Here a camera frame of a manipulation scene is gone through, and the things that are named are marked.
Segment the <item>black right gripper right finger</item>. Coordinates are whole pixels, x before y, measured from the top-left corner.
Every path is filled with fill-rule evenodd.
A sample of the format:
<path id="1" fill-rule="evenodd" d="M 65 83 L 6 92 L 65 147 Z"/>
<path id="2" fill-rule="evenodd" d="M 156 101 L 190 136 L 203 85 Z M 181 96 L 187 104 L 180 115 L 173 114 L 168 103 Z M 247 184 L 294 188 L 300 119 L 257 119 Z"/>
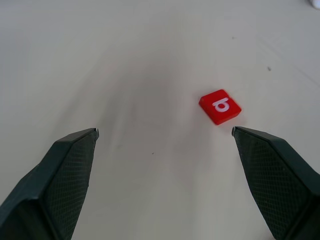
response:
<path id="1" fill-rule="evenodd" d="M 320 238 L 320 175 L 282 138 L 235 126 L 248 187 L 276 240 Z"/>

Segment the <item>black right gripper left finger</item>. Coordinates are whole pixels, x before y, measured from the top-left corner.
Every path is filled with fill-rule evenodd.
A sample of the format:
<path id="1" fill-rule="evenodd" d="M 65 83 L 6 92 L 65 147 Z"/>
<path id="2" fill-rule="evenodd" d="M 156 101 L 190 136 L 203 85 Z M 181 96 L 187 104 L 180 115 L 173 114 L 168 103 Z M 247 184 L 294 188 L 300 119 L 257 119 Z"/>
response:
<path id="1" fill-rule="evenodd" d="M 90 182 L 99 131 L 88 128 L 53 143 L 0 206 L 2 240 L 70 240 Z"/>

